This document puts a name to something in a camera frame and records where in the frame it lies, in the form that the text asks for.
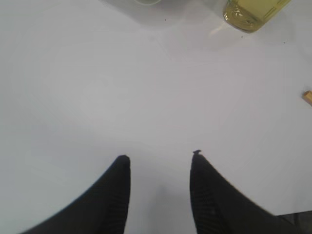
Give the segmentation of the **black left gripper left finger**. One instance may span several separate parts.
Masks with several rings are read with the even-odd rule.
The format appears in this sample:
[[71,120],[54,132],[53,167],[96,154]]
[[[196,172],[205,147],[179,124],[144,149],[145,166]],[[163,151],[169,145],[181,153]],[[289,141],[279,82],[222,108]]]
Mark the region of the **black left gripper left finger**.
[[129,210],[130,159],[118,156],[81,196],[27,234],[122,234]]

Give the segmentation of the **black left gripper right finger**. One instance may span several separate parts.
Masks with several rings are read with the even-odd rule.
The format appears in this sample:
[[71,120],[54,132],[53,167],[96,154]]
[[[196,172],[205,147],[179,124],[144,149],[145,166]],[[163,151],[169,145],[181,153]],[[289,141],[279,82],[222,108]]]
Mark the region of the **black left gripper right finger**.
[[245,197],[200,152],[193,152],[190,170],[191,208],[198,234],[298,233],[294,224]]

